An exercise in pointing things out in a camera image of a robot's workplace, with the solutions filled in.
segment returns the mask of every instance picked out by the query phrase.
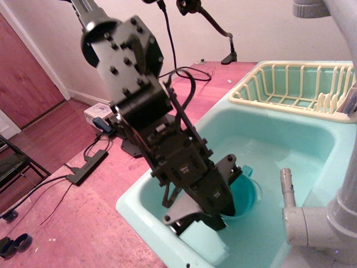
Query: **wooden door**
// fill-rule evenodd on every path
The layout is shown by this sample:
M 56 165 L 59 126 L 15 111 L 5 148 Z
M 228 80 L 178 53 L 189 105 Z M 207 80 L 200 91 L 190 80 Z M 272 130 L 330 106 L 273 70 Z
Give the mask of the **wooden door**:
M 24 128 L 64 97 L 0 14 L 0 109 Z

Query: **black power strip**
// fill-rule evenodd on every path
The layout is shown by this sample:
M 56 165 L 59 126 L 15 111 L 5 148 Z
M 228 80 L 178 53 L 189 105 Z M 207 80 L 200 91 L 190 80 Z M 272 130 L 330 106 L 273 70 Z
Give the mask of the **black power strip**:
M 87 163 L 85 163 L 81 168 L 72 168 L 74 175 L 69 174 L 66 176 L 66 179 L 76 186 L 80 186 L 107 156 L 108 152 L 105 150 L 99 150 L 92 157 L 87 156 Z

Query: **black robotic arm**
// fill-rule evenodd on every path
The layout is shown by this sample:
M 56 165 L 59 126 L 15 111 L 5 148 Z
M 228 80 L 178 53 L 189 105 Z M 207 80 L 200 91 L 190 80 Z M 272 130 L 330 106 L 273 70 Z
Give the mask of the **black robotic arm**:
M 72 0 L 83 27 L 82 51 L 106 82 L 117 115 L 116 124 L 145 157 L 160 186 L 166 187 L 163 205 L 171 207 L 163 222 L 180 235 L 193 221 L 202 220 L 214 230 L 225 227 L 221 214 L 233 216 L 235 208 L 229 185 L 242 173 L 235 156 L 217 164 L 213 154 L 191 124 L 171 88 L 171 75 L 163 87 L 158 77 L 163 56 L 155 37 L 134 16 L 126 22 L 109 18 L 93 0 Z M 175 119 L 167 113 L 175 108 Z M 170 184 L 175 189 L 169 198 Z

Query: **mint green sink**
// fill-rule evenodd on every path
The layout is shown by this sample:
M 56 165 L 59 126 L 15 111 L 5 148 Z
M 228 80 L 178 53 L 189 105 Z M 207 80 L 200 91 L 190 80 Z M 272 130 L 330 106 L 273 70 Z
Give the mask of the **mint green sink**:
M 195 223 L 177 237 L 161 223 L 164 189 L 147 171 L 117 211 L 168 267 L 281 267 L 285 242 L 280 170 L 292 170 L 298 206 L 325 206 L 341 187 L 355 124 L 341 124 L 229 103 L 224 96 L 196 125 L 215 162 L 229 153 L 253 168 L 262 200 L 245 217 L 214 232 Z

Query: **dish rack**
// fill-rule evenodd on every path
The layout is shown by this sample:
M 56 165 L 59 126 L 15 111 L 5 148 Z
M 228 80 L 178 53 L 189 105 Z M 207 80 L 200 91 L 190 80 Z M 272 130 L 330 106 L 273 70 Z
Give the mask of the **dish rack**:
M 329 121 L 353 123 L 342 113 L 355 90 L 352 63 L 264 61 L 229 93 L 236 104 Z

